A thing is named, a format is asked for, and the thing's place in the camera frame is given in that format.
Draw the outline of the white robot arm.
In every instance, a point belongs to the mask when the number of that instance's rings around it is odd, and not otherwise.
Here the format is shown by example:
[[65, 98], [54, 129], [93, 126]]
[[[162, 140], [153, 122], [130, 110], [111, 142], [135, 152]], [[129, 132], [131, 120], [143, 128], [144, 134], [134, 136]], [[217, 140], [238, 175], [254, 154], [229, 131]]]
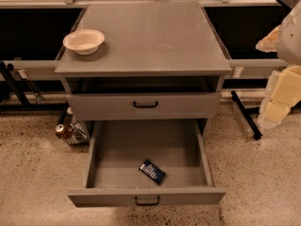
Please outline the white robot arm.
[[274, 128], [301, 101], [301, 1], [282, 23], [256, 44], [265, 53], [276, 52], [289, 64], [282, 72], [272, 71], [261, 102], [258, 124]]

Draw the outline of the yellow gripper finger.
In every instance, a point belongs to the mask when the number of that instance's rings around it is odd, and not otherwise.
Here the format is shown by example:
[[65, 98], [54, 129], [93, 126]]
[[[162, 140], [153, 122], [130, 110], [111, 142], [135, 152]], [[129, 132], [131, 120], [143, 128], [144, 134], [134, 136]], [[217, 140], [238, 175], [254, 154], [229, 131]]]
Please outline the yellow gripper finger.
[[264, 53], [272, 53], [277, 51], [277, 39], [279, 34], [279, 25], [275, 27], [267, 36], [261, 39], [255, 48]]
[[257, 123], [262, 129], [280, 125], [301, 101], [301, 66], [292, 65], [282, 72], [272, 71], [261, 102]]

